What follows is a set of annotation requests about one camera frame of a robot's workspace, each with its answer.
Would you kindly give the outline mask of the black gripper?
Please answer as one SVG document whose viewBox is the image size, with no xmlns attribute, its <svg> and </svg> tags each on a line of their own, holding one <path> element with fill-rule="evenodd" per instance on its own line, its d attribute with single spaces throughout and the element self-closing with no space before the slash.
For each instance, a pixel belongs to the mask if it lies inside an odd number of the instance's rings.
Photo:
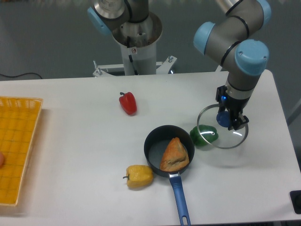
<svg viewBox="0 0 301 226">
<path fill-rule="evenodd" d="M 216 101 L 219 105 L 217 120 L 224 120 L 228 117 L 230 120 L 228 130 L 242 129 L 249 123 L 249 119 L 242 114 L 249 98 L 236 99 L 231 97 L 226 91 L 226 86 L 217 88 Z"/>
</svg>

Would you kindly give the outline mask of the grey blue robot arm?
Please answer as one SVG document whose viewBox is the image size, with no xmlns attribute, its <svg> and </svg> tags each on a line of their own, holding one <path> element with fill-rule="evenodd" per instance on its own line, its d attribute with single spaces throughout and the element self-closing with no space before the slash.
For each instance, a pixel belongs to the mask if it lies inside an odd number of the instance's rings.
<svg viewBox="0 0 301 226">
<path fill-rule="evenodd" d="M 229 75 L 217 89 L 217 122 L 228 130 L 246 127 L 249 120 L 243 109 L 266 68 L 269 50 L 250 36 L 271 17 L 265 0 L 220 0 L 226 20 L 216 25 L 203 23 L 196 31 L 193 44 Z M 94 27 L 111 34 L 119 44 L 126 75 L 155 74 L 156 44 L 162 34 L 160 19 L 149 11 L 146 0 L 97 0 L 87 10 Z"/>
</svg>

